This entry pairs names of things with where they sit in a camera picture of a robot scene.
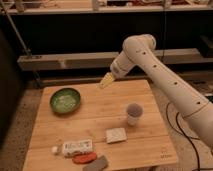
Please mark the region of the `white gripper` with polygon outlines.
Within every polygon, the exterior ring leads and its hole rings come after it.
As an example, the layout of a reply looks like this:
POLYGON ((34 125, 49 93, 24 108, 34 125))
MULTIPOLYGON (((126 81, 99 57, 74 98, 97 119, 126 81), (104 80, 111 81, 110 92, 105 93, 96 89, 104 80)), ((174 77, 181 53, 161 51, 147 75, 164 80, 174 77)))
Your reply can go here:
POLYGON ((111 84, 115 79, 125 77, 135 64, 127 57, 124 52, 121 52, 110 65, 111 73, 107 73, 101 80, 99 87, 104 89, 111 84))

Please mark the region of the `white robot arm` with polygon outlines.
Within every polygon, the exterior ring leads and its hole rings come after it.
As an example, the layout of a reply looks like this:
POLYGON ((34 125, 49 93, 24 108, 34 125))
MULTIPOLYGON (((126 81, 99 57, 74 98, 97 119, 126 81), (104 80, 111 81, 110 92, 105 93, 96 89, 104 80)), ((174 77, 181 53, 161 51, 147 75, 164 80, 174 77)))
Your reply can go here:
POLYGON ((127 75, 133 67, 140 67, 174 104, 203 143, 213 149, 213 103, 165 66, 153 53, 155 47, 156 39, 151 34, 126 38, 122 51, 99 86, 105 88, 127 75))

